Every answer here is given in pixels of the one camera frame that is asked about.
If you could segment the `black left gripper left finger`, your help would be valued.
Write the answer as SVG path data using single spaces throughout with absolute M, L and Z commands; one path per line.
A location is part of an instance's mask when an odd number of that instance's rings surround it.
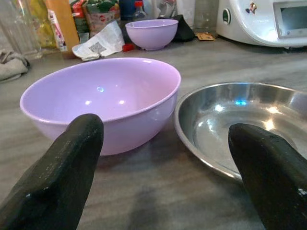
M 1 203 L 3 230 L 74 230 L 104 143 L 99 116 L 75 118 Z

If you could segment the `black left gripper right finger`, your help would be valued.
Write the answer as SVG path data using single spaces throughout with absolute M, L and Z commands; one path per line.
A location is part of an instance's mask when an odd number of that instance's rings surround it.
M 265 229 L 305 230 L 307 160 L 284 138 L 255 125 L 231 125 L 228 145 Z

